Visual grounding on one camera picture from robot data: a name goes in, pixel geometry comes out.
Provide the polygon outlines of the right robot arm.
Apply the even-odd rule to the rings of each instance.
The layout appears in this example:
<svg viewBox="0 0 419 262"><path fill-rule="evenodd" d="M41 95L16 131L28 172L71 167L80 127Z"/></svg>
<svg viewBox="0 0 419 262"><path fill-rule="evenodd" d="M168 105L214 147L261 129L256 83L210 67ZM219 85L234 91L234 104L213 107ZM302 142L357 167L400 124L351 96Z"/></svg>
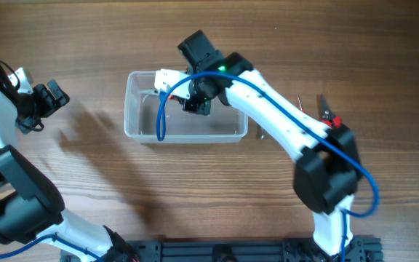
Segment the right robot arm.
<svg viewBox="0 0 419 262"><path fill-rule="evenodd" d="M353 239L351 208L361 175L352 161L358 152L351 131L319 122L275 91L251 62L237 52L224 56L202 31L182 41L179 51L197 74L187 84L184 111L208 116L215 98L255 120L295 163L293 187L313 213L313 239L328 256L345 259Z"/></svg>

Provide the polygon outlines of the clear plastic container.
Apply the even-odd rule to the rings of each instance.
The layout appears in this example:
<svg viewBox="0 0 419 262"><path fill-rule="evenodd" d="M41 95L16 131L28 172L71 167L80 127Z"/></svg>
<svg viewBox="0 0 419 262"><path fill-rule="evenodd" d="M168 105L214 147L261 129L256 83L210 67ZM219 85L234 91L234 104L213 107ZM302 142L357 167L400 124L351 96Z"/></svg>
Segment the clear plastic container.
<svg viewBox="0 0 419 262"><path fill-rule="evenodd" d="M136 142L158 143L156 116L160 105L154 93L153 71L134 71L128 76L124 101L124 132ZM235 108L211 101L210 115L183 111L175 100L166 107L163 143L238 143L248 132L248 116Z"/></svg>

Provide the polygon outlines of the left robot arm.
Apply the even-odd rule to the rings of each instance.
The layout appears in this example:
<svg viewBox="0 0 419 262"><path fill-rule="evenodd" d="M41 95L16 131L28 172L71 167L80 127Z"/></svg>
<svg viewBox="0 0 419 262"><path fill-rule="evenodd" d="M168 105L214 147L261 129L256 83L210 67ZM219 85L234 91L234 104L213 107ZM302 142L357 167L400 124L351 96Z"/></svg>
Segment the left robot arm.
<svg viewBox="0 0 419 262"><path fill-rule="evenodd" d="M17 150L17 132L41 132L42 119L69 100L56 81L34 85L23 69L0 60L0 243L22 244L0 259L44 243L80 261L139 261L116 232L66 209L54 183Z"/></svg>

